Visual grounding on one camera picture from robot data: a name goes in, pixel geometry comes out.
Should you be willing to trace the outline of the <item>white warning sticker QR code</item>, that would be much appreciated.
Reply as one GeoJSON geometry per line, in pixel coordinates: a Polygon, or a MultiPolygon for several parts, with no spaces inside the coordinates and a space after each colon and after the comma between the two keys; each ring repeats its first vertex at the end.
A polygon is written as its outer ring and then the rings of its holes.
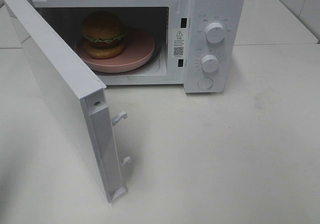
{"type": "Polygon", "coordinates": [[[184,28],[175,28],[172,31],[172,55],[175,58],[183,58],[185,54],[186,30],[184,28]]]}

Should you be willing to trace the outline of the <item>round white door button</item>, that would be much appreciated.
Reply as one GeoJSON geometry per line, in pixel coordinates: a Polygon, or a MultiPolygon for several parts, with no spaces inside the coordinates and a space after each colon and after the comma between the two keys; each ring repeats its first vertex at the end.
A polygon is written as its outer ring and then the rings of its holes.
{"type": "Polygon", "coordinates": [[[210,90],[213,87],[214,83],[211,78],[204,77],[198,81],[197,85],[200,89],[210,90]]]}

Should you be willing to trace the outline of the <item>upper white power knob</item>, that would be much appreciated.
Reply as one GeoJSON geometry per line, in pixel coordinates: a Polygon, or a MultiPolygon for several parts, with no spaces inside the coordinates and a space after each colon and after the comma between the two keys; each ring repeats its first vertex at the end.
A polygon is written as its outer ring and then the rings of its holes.
{"type": "Polygon", "coordinates": [[[221,21],[214,20],[205,26],[204,32],[206,40],[209,43],[217,44],[225,38],[226,27],[225,24],[221,21]]]}

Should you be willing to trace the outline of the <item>lower white timer knob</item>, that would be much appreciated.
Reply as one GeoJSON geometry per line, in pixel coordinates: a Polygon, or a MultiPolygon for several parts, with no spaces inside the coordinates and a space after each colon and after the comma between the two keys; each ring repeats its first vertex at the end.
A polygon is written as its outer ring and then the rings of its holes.
{"type": "Polygon", "coordinates": [[[213,73],[219,68],[219,60],[215,55],[208,54],[200,60],[202,71],[205,73],[213,73]]]}

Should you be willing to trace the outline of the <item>white microwave oven body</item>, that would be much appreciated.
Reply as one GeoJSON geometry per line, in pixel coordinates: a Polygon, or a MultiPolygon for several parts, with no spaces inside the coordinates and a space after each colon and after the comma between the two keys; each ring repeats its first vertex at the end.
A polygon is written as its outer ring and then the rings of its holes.
{"type": "Polygon", "coordinates": [[[212,93],[224,89],[244,0],[28,0],[42,18],[75,52],[83,38],[82,22],[91,13],[116,14],[130,28],[149,33],[161,47],[160,69],[147,75],[104,75],[90,70],[107,86],[182,84],[186,93],[212,93]],[[226,27],[224,39],[210,43],[205,27],[215,20],[226,27]],[[173,57],[172,31],[185,29],[184,57],[173,57]],[[201,59],[215,55],[219,67],[203,72],[201,59]],[[198,87],[202,78],[211,78],[209,90],[198,87]]]}

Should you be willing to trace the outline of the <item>pink round plate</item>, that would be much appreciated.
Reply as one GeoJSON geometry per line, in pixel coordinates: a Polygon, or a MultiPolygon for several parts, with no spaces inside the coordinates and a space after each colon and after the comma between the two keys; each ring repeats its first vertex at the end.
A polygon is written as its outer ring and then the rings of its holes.
{"type": "Polygon", "coordinates": [[[92,70],[115,74],[146,64],[155,50],[155,41],[149,33],[129,28],[127,35],[112,46],[95,47],[82,37],[74,50],[92,70]]]}

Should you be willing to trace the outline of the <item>white microwave door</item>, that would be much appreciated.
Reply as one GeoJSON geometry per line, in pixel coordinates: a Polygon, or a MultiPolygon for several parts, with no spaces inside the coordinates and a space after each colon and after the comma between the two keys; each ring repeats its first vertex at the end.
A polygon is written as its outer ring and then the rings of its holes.
{"type": "Polygon", "coordinates": [[[4,0],[37,85],[55,118],[108,202],[126,192],[105,84],[43,19],[28,0],[4,0]]]}

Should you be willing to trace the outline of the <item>toy burger with lettuce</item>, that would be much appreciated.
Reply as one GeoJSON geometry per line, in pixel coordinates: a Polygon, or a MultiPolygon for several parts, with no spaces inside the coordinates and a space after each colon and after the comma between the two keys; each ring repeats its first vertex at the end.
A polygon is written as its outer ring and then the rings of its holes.
{"type": "Polygon", "coordinates": [[[110,59],[125,49],[127,30],[114,13],[96,11],[89,14],[81,24],[83,47],[91,58],[110,59]]]}

